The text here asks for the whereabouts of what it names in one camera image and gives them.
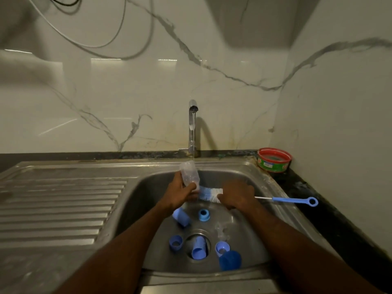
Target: forearm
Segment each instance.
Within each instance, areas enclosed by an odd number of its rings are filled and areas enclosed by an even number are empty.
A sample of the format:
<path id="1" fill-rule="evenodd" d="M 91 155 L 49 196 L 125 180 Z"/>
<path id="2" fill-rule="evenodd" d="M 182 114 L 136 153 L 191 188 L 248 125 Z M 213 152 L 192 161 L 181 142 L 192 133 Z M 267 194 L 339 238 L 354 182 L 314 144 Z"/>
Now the forearm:
<path id="1" fill-rule="evenodd" d="M 145 254 L 167 211 L 155 206 L 91 257 L 55 293 L 133 293 Z"/>
<path id="2" fill-rule="evenodd" d="M 299 293 L 381 293 L 343 261 L 270 214 L 261 204 L 240 211 Z"/>

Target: sink drain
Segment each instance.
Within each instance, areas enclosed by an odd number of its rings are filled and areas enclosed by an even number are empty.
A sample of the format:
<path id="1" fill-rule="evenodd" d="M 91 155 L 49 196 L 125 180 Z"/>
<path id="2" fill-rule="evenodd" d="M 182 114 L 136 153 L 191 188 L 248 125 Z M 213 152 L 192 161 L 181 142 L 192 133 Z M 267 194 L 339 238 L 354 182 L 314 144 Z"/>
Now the sink drain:
<path id="1" fill-rule="evenodd" d="M 206 245 L 205 253 L 206 253 L 206 257 L 205 257 L 204 259 L 201 259 L 201 260 L 194 260 L 194 259 L 192 258 L 192 250 L 193 250 L 193 245 L 194 245 L 194 243 L 195 243 L 195 241 L 196 241 L 196 238 L 197 238 L 198 236 L 201 236 L 201 237 L 203 237 L 203 238 L 205 239 L 205 245 Z M 205 259 L 208 257 L 208 255 L 209 255 L 210 252 L 211 252 L 211 242 L 210 242 L 210 240 L 208 239 L 208 237 L 205 236 L 203 233 L 193 233 L 193 234 L 191 234 L 190 236 L 188 236 L 188 237 L 186 238 L 186 240 L 185 240 L 185 242 L 184 242 L 184 251 L 185 251 L 185 253 L 187 254 L 187 256 L 188 256 L 193 262 L 202 262 L 203 260 L 205 260 Z"/>

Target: white marble wall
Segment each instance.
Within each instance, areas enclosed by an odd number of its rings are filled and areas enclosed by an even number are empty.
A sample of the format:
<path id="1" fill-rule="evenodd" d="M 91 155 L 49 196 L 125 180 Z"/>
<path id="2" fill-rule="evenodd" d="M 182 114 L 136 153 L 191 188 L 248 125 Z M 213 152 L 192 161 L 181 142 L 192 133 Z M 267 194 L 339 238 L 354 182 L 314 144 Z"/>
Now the white marble wall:
<path id="1" fill-rule="evenodd" d="M 110 39 L 124 3 L 83 0 L 65 14 L 34 1 L 86 44 Z M 4 1 L 0 152 L 177 150 L 187 147 L 190 99 L 199 106 L 201 149 L 268 146 L 296 4 L 128 0 L 118 38 L 87 52 L 26 0 Z"/>
<path id="2" fill-rule="evenodd" d="M 300 0 L 271 140 L 390 256 L 391 7 L 392 0 Z"/>

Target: hand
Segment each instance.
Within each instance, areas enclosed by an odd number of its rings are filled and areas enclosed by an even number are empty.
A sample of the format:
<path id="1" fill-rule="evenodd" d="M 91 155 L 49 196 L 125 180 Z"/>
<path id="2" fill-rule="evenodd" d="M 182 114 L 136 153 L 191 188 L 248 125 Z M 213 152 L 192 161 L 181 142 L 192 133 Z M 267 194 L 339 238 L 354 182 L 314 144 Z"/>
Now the hand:
<path id="1" fill-rule="evenodd" d="M 218 194 L 218 199 L 228 209 L 236 208 L 241 212 L 259 204 L 254 197 L 254 188 L 239 179 L 225 182 L 223 194 Z"/>
<path id="2" fill-rule="evenodd" d="M 187 187 L 183 188 L 181 171 L 177 171 L 174 174 L 173 181 L 169 183 L 164 196 L 156 206 L 162 208 L 165 211 L 165 216 L 168 217 L 183 205 L 184 202 L 198 198 L 198 194 L 193 192 L 194 189 L 196 189 L 195 183 L 190 183 Z"/>

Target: black cable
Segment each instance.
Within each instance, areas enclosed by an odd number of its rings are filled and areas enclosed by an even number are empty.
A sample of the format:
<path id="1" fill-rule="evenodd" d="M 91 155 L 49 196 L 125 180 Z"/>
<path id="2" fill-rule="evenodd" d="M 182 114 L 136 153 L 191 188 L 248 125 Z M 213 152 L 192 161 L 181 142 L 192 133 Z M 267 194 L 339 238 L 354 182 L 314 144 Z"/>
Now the black cable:
<path id="1" fill-rule="evenodd" d="M 74 1 L 72 3 L 69 3 L 69 4 L 62 3 L 62 2 L 57 1 L 57 0 L 52 0 L 52 1 L 56 2 L 57 4 L 63 5 L 63 6 L 74 6 L 74 5 L 78 4 L 80 0 L 76 0 L 76 1 Z"/>

